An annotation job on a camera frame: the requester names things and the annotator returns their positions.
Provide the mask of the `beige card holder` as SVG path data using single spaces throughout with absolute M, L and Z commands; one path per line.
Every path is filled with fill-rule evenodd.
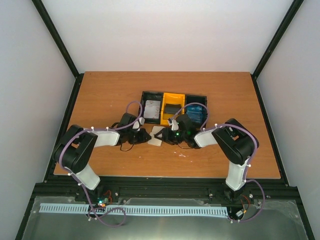
M 164 126 L 154 126 L 152 128 L 151 133 L 149 134 L 151 136 L 151 139 L 147 142 L 149 145 L 160 147 L 162 145 L 162 130 L 164 129 Z

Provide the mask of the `black card stack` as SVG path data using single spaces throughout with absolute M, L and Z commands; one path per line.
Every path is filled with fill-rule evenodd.
M 165 114 L 176 114 L 181 109 L 180 104 L 172 104 L 172 103 L 166 103 L 164 106 L 164 113 Z

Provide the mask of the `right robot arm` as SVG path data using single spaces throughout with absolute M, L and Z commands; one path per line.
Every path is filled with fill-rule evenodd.
M 190 149 L 201 149 L 218 145 L 229 160 L 228 174 L 223 194 L 227 201 L 240 198 L 247 182 L 248 168 L 258 148 L 258 139 L 240 122 L 231 118 L 223 124 L 205 129 L 196 127 L 187 114 L 169 121 L 169 127 L 152 129 L 153 139 L 169 145 L 186 143 Z

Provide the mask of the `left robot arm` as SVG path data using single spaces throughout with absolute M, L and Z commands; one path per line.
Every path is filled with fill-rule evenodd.
M 145 119 L 124 113 L 120 122 L 106 128 L 82 128 L 72 125 L 54 147 L 52 160 L 67 171 L 77 183 L 87 188 L 86 195 L 92 201 L 103 198 L 104 188 L 99 185 L 100 177 L 89 165 L 93 149 L 98 147 L 122 147 L 129 143 L 132 147 L 146 143 L 151 136 L 142 126 Z

